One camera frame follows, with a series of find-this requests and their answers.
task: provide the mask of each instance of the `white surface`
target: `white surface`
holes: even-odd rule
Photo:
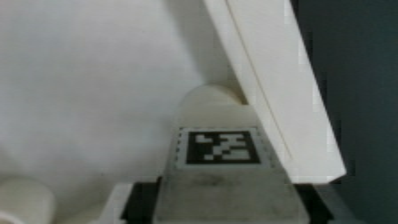
[[[93,224],[121,224],[125,221],[121,220],[121,214],[126,208],[128,197],[133,190],[133,184],[118,184],[112,189],[112,193],[107,198],[105,208],[100,215],[98,220]]]
[[[206,0],[249,103],[295,183],[345,175],[290,1]]]
[[[52,224],[57,201],[48,187],[18,178],[0,184],[0,223]]]
[[[89,223],[94,223],[94,221],[100,218],[102,213],[103,213],[103,203],[100,203],[98,205],[89,207],[89,209],[80,211],[80,213],[71,218],[68,218],[62,222],[59,222],[57,224],[89,224]]]
[[[201,1],[0,1],[0,178],[62,217],[160,173],[180,101],[229,74]]]

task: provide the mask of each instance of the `white board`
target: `white board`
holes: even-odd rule
[[[290,1],[205,0],[249,104],[295,183],[345,175]]]

